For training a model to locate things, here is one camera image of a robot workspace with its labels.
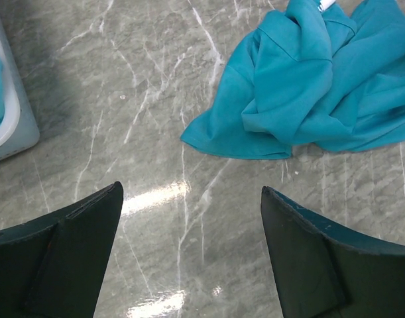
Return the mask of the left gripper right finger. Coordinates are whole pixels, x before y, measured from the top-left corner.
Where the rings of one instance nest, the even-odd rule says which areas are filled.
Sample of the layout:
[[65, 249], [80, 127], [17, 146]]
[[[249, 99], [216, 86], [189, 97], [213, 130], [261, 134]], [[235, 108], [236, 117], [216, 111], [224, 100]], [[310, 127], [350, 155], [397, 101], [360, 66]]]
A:
[[285, 317], [405, 317], [405, 246], [263, 187], [262, 223]]

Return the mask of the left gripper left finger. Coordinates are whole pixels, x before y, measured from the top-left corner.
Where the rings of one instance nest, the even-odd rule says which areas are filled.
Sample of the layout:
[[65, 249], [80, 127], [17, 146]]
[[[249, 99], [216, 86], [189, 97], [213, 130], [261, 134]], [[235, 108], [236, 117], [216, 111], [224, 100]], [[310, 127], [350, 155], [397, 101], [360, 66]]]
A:
[[115, 182], [0, 230], [0, 317], [93, 317], [122, 204]]

